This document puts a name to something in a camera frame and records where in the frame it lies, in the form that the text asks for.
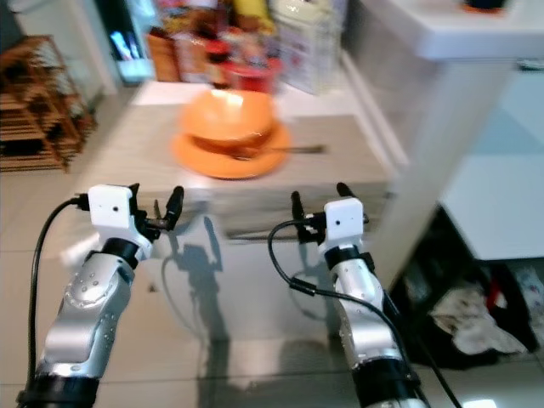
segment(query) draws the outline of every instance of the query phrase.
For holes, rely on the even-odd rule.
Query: robotic arm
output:
[[[367,222],[363,205],[345,184],[339,184],[337,191],[342,199],[328,202],[324,212],[314,214],[304,214],[300,195],[293,192],[294,221],[280,224],[269,236],[272,261],[291,288],[336,299],[340,337],[361,407],[425,408],[426,398],[410,368],[400,336],[383,314],[384,291],[369,270],[369,254],[360,253]],[[271,244],[282,225],[297,227],[300,244],[317,242],[334,292],[289,278],[281,270]]]
[[[19,395],[20,408],[93,406],[119,316],[130,299],[134,269],[182,212],[184,189],[178,186],[165,216],[147,218],[138,209],[138,188],[97,185],[80,195],[80,208],[90,211],[102,249],[87,255],[66,286],[35,376]]]

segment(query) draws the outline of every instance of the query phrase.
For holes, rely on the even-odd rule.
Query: jar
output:
[[[221,40],[208,41],[206,44],[207,74],[210,83],[216,89],[229,87],[224,74],[223,64],[229,58],[229,44]]]
[[[473,13],[500,13],[506,0],[465,0],[463,8]]]
[[[278,88],[281,62],[277,58],[270,58],[266,68],[232,62],[227,62],[224,67],[233,89],[273,94]]]

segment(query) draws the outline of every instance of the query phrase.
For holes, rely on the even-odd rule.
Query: silver arm segment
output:
[[[101,378],[127,307],[133,269],[122,258],[94,253],[72,276],[45,340],[37,375]]]
[[[337,277],[335,291],[359,298],[383,309],[383,290],[362,259],[350,259],[331,269]],[[340,315],[340,337],[348,364],[358,364],[376,358],[390,357],[401,360],[397,345],[388,325],[370,310],[361,305],[337,300]]]

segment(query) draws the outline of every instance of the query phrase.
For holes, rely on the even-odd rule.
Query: tiled floor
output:
[[[0,175],[0,407],[14,406],[26,377],[26,313],[32,251],[43,221],[74,191],[78,174],[107,136],[130,93],[99,108],[99,131],[72,173]],[[38,345],[43,344],[67,281],[55,260],[42,263]],[[97,407],[356,407],[337,342],[326,339],[245,341],[209,345],[183,331],[140,276],[122,317]],[[419,370],[433,407],[449,408],[433,373]],[[471,371],[447,371],[463,402],[494,400],[498,408],[537,408],[544,400],[544,353]],[[493,405],[471,405],[488,408]]]

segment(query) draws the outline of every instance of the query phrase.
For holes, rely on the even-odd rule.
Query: orange plate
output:
[[[244,144],[273,125],[272,97],[251,91],[206,91],[185,106],[181,115],[184,132],[222,146]]]
[[[278,124],[264,148],[289,147],[291,136],[287,128]],[[248,161],[236,160],[228,155],[213,153],[197,147],[192,136],[181,134],[174,138],[172,151],[183,166],[216,179],[249,179],[266,174],[278,167],[286,158],[285,151],[266,152]]]

